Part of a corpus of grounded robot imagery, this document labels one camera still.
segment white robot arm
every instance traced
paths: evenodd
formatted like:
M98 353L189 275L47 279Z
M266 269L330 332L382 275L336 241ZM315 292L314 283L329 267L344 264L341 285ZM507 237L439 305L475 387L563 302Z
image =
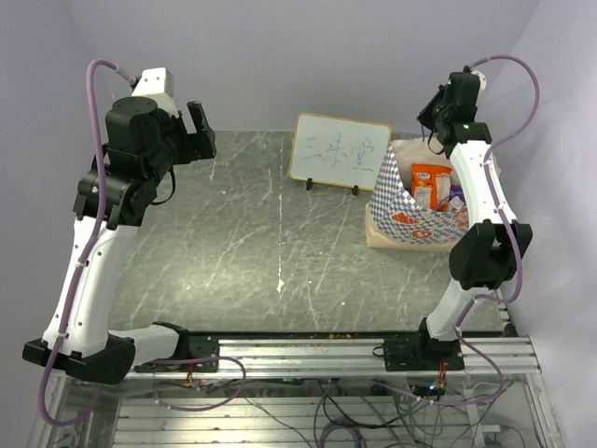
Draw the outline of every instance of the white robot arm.
M98 241L76 290L67 332L55 368L85 381L117 384L131 366L157 358L187 355L187 332L166 323L145 329L108 331L118 276L156 188L174 165L215 157L214 133L200 104L188 109L197 133L188 134L172 98L174 80L165 68L145 70L131 97L106 115L104 146L107 205ZM98 186L94 167L78 185L75 238L60 301L43 337L27 343L23 358L46 365L59 336L71 278L95 223Z
M531 227L520 224L510 209L493 157L487 157L492 142L487 125L475 122L477 98L484 83L479 72L467 67L464 72L452 73L418 117L423 126L437 133L442 152L461 180L469 216L468 233L450 253L452 280L424 322L430 340L448 345L457 339L456 326L464 323L460 319L466 308L477 303L475 296L498 289L516 272L505 226L513 228L522 255L533 236Z

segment marble surface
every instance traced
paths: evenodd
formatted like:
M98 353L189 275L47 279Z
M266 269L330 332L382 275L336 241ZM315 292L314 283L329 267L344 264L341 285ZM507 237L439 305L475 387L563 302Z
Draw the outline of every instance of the marble surface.
M370 193L288 177L292 133L216 133L214 161L176 167L118 282L110 328L416 329L450 280L446 253L370 249ZM160 186L167 197L170 181ZM483 303L469 329L501 329Z

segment black base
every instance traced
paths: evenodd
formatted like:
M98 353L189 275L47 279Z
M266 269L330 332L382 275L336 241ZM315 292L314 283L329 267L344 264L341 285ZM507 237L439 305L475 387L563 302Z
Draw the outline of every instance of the black base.
M449 371L465 368L460 343L431 339L426 319L417 331L398 333L386 339L382 347L387 371L438 371L442 360L446 361Z
M37 339L25 344L22 358L46 367L49 353L48 344ZM85 358L77 353L70 357L59 353L54 362L54 369L64 371L68 376L81 381L117 385L131 369L134 354L134 342L131 338L119 338L108 334L108 342L101 352Z

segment black mount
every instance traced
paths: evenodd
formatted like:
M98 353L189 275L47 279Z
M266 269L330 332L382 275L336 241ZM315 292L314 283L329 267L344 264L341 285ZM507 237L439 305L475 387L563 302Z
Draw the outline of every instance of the black mount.
M108 229L139 227L146 209L158 196L162 178L174 165L215 157L215 135L200 103L187 104L197 133L188 134L181 116L170 117L150 98L127 97L114 102L105 116L109 143L104 154ZM95 159L77 186L74 212L78 219L95 217L98 176Z
M22 358L46 367L49 353L48 343L36 339L25 344ZM81 381L117 385L131 369L134 354L133 339L119 338L108 333L104 350L85 358L78 352L73 352L70 356L59 353L54 362L54 369L64 371L68 376Z
M511 224L521 257L533 239L529 224ZM487 287L498 289L516 272L512 243L504 224L483 222L471 227L450 252L450 274L463 289Z
M424 318L414 332L398 333L383 342L383 360L387 371L437 371L445 360L449 371L461 371L465 362L458 341L432 339Z
M471 74L467 67L464 72L450 73L448 82L439 86L436 96L417 117L425 128L437 135L447 159L458 143L492 142L487 125L475 122L479 87L479 77Z

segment white wall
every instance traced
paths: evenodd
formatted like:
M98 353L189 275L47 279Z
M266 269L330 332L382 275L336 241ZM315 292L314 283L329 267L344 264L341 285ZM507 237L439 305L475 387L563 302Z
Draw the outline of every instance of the white wall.
M511 307L533 339L570 447L595 444L597 411L597 3L541 0L513 54L529 63L542 101L528 131L497 149L504 189L535 238ZM528 114L533 87L504 68L481 107L494 137Z
M311 111L398 132L419 131L416 115L450 71L509 52L537 4L64 1L93 54L134 70L167 65L178 104L201 99L215 129L291 130Z
M0 11L0 445L23 447L41 369L21 350L56 306L93 152L90 56L60 1L3 1Z

